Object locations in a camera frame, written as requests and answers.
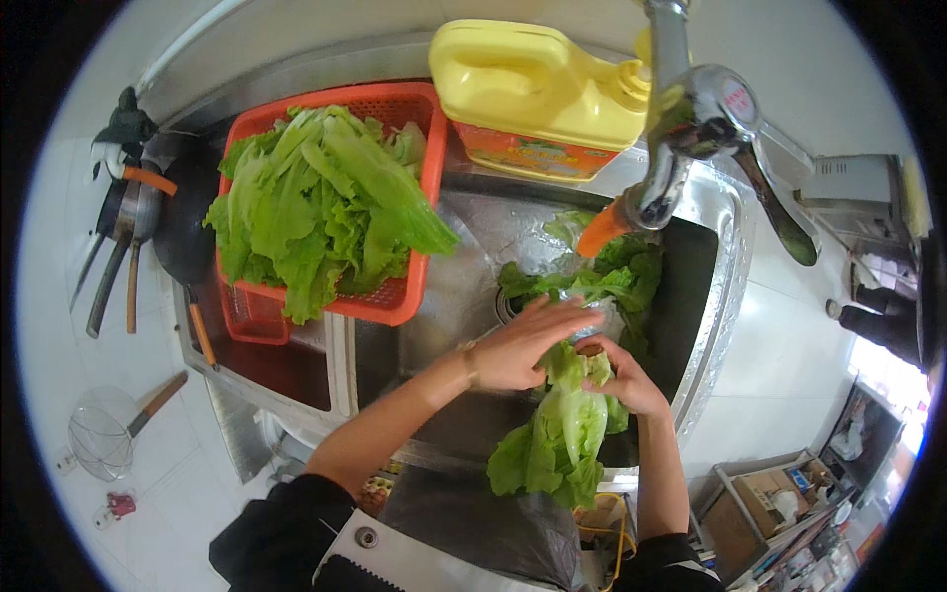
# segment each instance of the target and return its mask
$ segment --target yellow cord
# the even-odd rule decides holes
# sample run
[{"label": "yellow cord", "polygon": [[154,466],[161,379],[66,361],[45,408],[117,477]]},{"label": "yellow cord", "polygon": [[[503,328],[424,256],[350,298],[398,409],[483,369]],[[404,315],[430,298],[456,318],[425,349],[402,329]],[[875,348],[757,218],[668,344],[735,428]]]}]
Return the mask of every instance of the yellow cord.
[{"label": "yellow cord", "polygon": [[599,497],[599,496],[601,496],[601,495],[608,495],[608,496],[610,496],[610,497],[613,497],[613,498],[615,498],[616,500],[618,500],[618,503],[619,503],[619,504],[621,504],[621,509],[622,509],[622,513],[621,513],[621,530],[594,529],[594,528],[592,528],[592,527],[584,527],[584,526],[579,526],[579,525],[576,525],[576,526],[579,526],[579,528],[582,529],[582,530],[589,530],[589,531],[591,531],[591,532],[610,532],[610,533],[612,533],[612,534],[620,534],[620,535],[621,535],[621,536],[618,537],[618,556],[617,556],[617,558],[615,559],[615,574],[612,575],[612,581],[608,584],[608,587],[607,587],[607,588],[602,588],[602,590],[601,590],[601,592],[609,592],[609,591],[612,589],[612,586],[615,585],[615,581],[618,579],[618,573],[621,571],[621,552],[622,552],[622,550],[623,550],[622,547],[623,547],[623,545],[624,545],[625,539],[626,539],[626,538],[628,539],[628,544],[629,544],[629,545],[631,546],[631,548],[632,548],[632,553],[635,553],[635,554],[636,554],[636,553],[638,552],[638,549],[637,549],[637,546],[634,544],[634,540],[632,540],[631,535],[628,534],[628,532],[625,531],[626,520],[627,520],[627,516],[628,516],[628,507],[625,506],[625,500],[622,499],[620,495],[618,495],[617,493],[614,493],[614,492],[601,492],[601,493],[596,493],[596,494],[595,494],[595,497]]}]

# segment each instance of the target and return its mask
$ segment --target hand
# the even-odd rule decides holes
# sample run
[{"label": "hand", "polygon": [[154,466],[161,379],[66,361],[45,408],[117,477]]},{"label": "hand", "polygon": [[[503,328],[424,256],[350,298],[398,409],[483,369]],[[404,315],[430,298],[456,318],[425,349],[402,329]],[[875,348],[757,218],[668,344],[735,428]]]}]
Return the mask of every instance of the hand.
[{"label": "hand", "polygon": [[608,361],[615,369],[615,378],[610,379],[601,388],[585,381],[582,388],[591,392],[615,395],[622,404],[639,417],[660,418],[670,413],[668,400],[664,398],[664,394],[648,378],[630,353],[601,333],[580,339],[576,343],[576,350],[589,346],[598,346],[605,350]]},{"label": "hand", "polygon": [[536,368],[540,357],[572,333],[601,323],[602,313],[583,309],[581,296],[548,305],[540,296],[504,328],[471,351],[480,384],[497,390],[524,390],[539,386],[545,370]]}]

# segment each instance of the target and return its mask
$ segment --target yellow plastic jug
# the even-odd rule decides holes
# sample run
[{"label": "yellow plastic jug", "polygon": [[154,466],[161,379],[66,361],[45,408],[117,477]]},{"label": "yellow plastic jug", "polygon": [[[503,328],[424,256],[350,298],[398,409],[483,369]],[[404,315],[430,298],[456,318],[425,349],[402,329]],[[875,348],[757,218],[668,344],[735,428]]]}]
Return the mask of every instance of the yellow plastic jug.
[{"label": "yellow plastic jug", "polygon": [[645,126],[651,70],[600,60],[554,28],[453,21],[428,64],[467,155],[487,167],[588,181]]}]

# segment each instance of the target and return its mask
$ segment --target bracelet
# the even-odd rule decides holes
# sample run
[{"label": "bracelet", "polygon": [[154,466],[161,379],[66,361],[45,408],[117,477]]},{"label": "bracelet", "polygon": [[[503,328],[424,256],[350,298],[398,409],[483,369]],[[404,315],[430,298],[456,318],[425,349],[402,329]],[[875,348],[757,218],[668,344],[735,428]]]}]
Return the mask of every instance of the bracelet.
[{"label": "bracelet", "polygon": [[470,383],[470,388],[480,385],[480,373],[476,369],[476,364],[474,364],[476,343],[476,341],[463,341],[457,344],[457,351],[463,357],[464,366],[467,368],[467,382]]}]

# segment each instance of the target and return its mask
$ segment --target faucet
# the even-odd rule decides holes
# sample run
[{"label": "faucet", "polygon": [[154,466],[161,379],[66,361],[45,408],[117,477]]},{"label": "faucet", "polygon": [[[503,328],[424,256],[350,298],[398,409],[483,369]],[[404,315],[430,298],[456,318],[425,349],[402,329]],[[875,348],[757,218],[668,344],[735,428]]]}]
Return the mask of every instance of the faucet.
[{"label": "faucet", "polygon": [[646,0],[651,21],[653,82],[647,129],[648,172],[616,198],[579,240],[594,257],[615,236],[668,224],[694,160],[733,157],[753,186],[779,240],[798,263],[815,265],[821,241],[794,202],[773,191],[759,144],[762,113],[749,85],[716,64],[691,67],[685,31],[689,0]]}]

